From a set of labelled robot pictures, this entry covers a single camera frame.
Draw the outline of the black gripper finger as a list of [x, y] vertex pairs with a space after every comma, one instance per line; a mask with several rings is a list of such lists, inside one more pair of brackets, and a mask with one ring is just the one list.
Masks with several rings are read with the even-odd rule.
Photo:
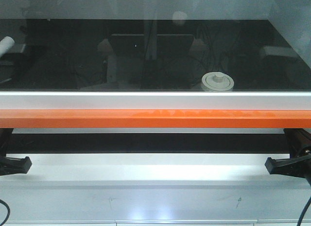
[[26, 174], [32, 166], [28, 156], [25, 158], [0, 157], [0, 175]]
[[279, 175], [310, 175], [311, 156], [305, 155], [286, 159], [272, 159], [268, 157], [265, 167], [269, 174]]

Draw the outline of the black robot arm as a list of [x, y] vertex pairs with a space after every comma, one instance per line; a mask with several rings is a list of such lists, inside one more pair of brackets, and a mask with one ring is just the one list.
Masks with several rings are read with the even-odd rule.
[[311, 134], [301, 128], [285, 128], [283, 131], [289, 146], [290, 157], [285, 159], [267, 158], [265, 167], [268, 173], [310, 178]]

